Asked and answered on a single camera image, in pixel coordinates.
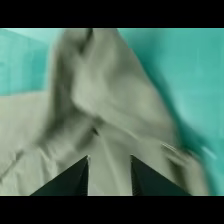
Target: blurry fabric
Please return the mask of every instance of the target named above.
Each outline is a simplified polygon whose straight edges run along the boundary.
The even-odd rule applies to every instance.
[[[48,84],[0,100],[0,195],[30,195],[85,155],[89,195],[132,195],[130,155],[176,182],[162,149],[180,146],[175,122],[116,29],[66,29]]]

